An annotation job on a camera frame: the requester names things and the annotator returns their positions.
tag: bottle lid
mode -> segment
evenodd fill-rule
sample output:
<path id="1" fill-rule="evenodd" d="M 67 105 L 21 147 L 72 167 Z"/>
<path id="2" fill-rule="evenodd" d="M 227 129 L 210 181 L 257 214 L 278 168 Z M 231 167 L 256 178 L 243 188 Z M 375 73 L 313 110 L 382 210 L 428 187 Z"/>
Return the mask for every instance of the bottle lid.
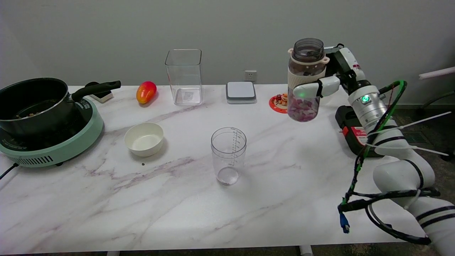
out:
<path id="1" fill-rule="evenodd" d="M 317 62 L 324 58 L 324 43 L 316 38 L 303 38 L 295 42 L 292 58 L 301 62 Z"/>

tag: white bowl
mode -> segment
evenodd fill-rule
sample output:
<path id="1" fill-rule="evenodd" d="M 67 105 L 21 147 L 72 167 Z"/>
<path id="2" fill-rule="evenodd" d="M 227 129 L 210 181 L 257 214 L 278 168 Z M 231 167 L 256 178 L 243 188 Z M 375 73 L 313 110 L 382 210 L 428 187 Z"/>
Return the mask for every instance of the white bowl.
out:
<path id="1" fill-rule="evenodd" d="M 126 147 L 133 154 L 146 157 L 156 154 L 163 145 L 163 129 L 156 123 L 140 123 L 125 134 Z"/>

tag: measuring cup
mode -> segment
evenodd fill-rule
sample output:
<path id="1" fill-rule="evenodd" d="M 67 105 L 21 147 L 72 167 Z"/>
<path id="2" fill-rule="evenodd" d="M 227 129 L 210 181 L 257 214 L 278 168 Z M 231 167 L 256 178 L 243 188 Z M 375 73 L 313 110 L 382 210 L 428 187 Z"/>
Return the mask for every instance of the measuring cup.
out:
<path id="1" fill-rule="evenodd" d="M 247 136 L 234 127 L 224 127 L 212 135 L 212 161 L 217 180 L 223 185 L 237 182 L 243 169 Z"/>

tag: clear plastic container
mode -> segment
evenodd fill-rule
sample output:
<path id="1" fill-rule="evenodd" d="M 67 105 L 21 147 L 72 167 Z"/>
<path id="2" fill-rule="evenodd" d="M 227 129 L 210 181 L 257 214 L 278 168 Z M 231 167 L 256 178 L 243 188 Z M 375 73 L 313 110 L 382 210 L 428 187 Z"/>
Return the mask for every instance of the clear plastic container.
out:
<path id="1" fill-rule="evenodd" d="M 297 41 L 290 51 L 288 63 L 288 115 L 299 122 L 313 120 L 319 110 L 320 97 L 300 98 L 293 94 L 298 84 L 310 83 L 323 77 L 325 64 L 324 44 L 315 38 Z"/>
<path id="2" fill-rule="evenodd" d="M 198 49 L 174 49 L 167 53 L 167 78 L 174 104 L 202 104 L 201 56 Z"/>
<path id="3" fill-rule="evenodd" d="M 234 127 L 224 127 L 212 135 L 212 161 L 217 180 L 223 185 L 237 182 L 243 169 L 247 137 Z"/>

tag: marble table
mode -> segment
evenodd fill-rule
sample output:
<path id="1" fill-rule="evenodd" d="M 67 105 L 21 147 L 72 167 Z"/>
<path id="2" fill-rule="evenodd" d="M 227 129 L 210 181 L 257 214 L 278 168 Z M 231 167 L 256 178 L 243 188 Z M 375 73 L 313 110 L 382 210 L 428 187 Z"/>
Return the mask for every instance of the marble table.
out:
<path id="1" fill-rule="evenodd" d="M 353 175 L 354 154 L 338 132 L 342 90 L 322 99 L 318 116 L 298 123 L 268 106 L 286 85 L 256 85 L 258 102 L 229 105 L 224 86 L 204 86 L 201 106 L 176 106 L 169 87 L 140 106 L 124 86 L 96 102 L 105 128 L 100 140 L 60 167 L 18 167 L 0 181 L 0 254 L 295 246 L 399 241 L 375 227 L 364 211 L 350 212 L 351 233 L 339 225 L 337 205 Z M 133 125 L 164 129 L 161 151 L 128 152 Z M 217 182 L 210 137 L 233 126 L 248 138 L 245 167 L 232 186 Z M 357 191 L 377 193 L 367 160 Z M 0 169 L 12 165 L 0 155 Z M 405 210 L 383 200 L 378 216 L 394 228 L 423 235 Z"/>

